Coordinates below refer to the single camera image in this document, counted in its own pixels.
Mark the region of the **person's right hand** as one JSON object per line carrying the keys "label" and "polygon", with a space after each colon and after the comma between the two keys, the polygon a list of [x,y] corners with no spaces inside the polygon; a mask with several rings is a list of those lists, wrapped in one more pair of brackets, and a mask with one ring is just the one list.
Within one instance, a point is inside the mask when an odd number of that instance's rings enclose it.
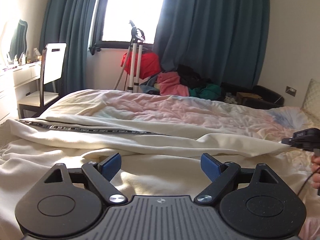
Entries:
{"label": "person's right hand", "polygon": [[312,176],[312,187],[315,189],[319,189],[320,186],[320,174],[319,174],[319,165],[320,165],[320,157],[313,155],[311,158],[311,170],[313,172]]}

